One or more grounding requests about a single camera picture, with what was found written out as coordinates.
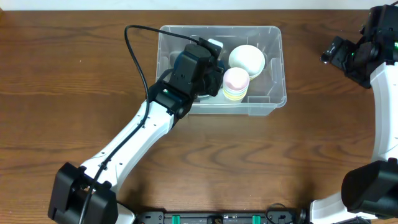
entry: white wall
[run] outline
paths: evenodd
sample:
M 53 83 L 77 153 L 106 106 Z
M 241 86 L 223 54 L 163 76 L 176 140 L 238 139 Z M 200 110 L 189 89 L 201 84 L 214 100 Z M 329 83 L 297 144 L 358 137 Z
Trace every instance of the white wall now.
M 3 10 L 370 9 L 394 0 L 0 0 Z

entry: green strip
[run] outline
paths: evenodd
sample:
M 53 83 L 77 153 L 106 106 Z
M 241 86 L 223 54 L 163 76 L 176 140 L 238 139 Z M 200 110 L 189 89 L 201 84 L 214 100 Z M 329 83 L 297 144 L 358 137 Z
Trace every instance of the green strip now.
M 180 224 L 180 216 L 179 215 L 173 215 L 172 216 L 172 224 Z
M 259 215 L 253 215 L 253 224 L 261 224 L 261 217 Z

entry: brown wooden surface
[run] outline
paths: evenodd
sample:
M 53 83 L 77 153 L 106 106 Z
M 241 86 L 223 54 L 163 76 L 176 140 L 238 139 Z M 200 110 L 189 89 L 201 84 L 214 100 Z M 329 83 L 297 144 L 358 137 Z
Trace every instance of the brown wooden surface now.
M 369 162 L 374 100 L 319 56 L 356 41 L 366 11 L 4 12 L 0 22 L 0 223 L 51 223 L 54 175 L 101 150 L 144 99 L 123 39 L 127 24 L 277 26 L 287 104 L 266 117 L 191 115 L 158 141 L 123 185 L 137 211 L 264 210 L 340 190 Z M 157 34 L 132 30 L 154 82 Z

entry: plastic bin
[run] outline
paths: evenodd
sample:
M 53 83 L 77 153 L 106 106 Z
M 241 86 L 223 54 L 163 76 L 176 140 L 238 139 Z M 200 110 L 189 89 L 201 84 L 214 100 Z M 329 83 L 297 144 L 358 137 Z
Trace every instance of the plastic bin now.
M 221 60 L 228 66 L 229 54 L 235 47 L 249 44 L 266 57 L 262 73 L 250 82 L 248 93 L 241 103 L 218 103 L 197 99 L 190 114 L 248 114 L 266 116 L 286 104 L 286 85 L 282 37 L 274 26 L 163 26 L 161 30 L 182 34 L 194 39 L 215 39 L 224 44 Z M 159 34 L 156 80 L 174 62 L 189 40 Z

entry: wooden table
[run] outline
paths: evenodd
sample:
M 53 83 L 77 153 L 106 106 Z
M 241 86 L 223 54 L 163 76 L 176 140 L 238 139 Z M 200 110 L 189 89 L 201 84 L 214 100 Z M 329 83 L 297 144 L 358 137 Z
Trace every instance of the wooden table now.
M 319 62 L 334 36 L 357 41 L 367 11 L 4 12 L 0 21 L 0 223 L 51 223 L 55 173 L 101 150 L 144 100 L 127 24 L 277 26 L 287 104 L 266 117 L 190 115 L 121 189 L 135 211 L 265 210 L 340 190 L 370 161 L 374 100 Z M 157 34 L 130 32 L 149 84 Z

